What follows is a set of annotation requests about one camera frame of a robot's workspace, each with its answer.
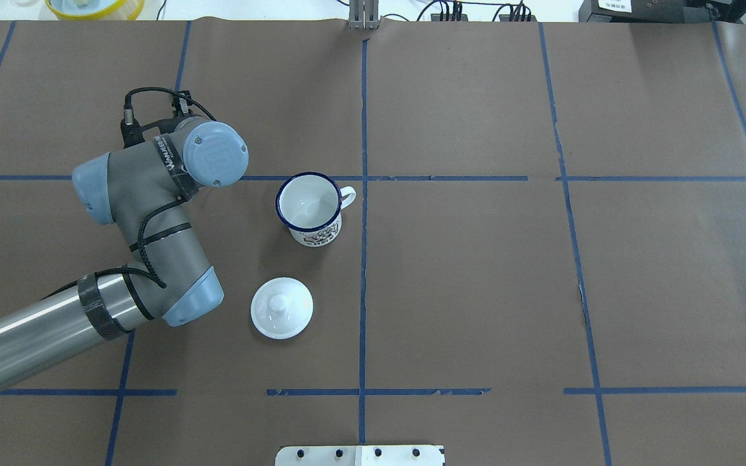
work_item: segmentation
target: yellow container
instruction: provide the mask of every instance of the yellow container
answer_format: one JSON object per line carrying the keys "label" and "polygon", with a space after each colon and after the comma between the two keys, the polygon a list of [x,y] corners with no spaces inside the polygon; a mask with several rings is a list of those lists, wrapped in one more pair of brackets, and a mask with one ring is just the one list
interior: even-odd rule
{"label": "yellow container", "polygon": [[72,0],[45,0],[54,15],[64,21],[133,20],[140,15],[144,0],[91,0],[77,6]]}

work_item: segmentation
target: mug handle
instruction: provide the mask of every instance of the mug handle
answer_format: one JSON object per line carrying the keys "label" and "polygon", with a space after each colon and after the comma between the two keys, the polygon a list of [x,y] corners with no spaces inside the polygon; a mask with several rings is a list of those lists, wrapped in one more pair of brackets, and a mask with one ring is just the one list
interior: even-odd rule
{"label": "mug handle", "polygon": [[345,186],[344,188],[342,188],[340,193],[341,199],[343,199],[341,201],[341,209],[344,209],[356,200],[356,190],[351,188],[350,186]]}

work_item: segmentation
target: black tape wrap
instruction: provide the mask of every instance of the black tape wrap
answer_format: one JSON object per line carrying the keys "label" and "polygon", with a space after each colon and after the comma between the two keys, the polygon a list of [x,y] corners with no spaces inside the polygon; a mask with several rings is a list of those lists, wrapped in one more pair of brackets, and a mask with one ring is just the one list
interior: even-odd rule
{"label": "black tape wrap", "polygon": [[177,153],[177,148],[172,144],[172,138],[168,135],[154,136],[152,142],[154,147],[157,148],[157,153],[160,154],[160,160],[163,162],[163,166],[168,170],[168,174],[172,175],[174,184],[180,188],[183,198],[189,201],[191,198],[198,194],[199,186],[195,178],[186,171],[186,167],[183,165],[183,159],[180,154]]}
{"label": "black tape wrap", "polygon": [[77,290],[80,294],[80,304],[88,321],[94,326],[94,330],[107,341],[116,340],[128,330],[122,328],[117,319],[112,318],[106,303],[97,288],[97,278],[94,274],[86,275],[77,280]]}

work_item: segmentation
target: blue joint cap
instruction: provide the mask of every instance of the blue joint cap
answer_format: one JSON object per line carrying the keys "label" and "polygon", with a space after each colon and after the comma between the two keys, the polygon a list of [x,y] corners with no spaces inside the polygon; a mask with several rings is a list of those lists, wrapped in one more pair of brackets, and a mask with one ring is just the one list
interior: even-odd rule
{"label": "blue joint cap", "polygon": [[215,267],[210,267],[175,304],[163,315],[166,324],[172,327],[191,322],[208,313],[223,302],[223,289],[215,274]]}
{"label": "blue joint cap", "polygon": [[100,225],[113,223],[109,204],[109,154],[79,165],[71,175],[85,211]]}
{"label": "blue joint cap", "polygon": [[186,171],[204,186],[222,188],[240,180],[249,165],[246,142],[220,121],[198,124],[183,143]]}

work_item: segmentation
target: white lid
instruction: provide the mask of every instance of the white lid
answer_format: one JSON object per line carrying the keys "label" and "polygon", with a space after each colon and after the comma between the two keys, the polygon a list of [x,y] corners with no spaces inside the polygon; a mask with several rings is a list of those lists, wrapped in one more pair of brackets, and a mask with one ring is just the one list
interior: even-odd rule
{"label": "white lid", "polygon": [[267,337],[294,337],[313,316],[313,295],[295,278],[273,278],[255,292],[251,312],[252,324]]}

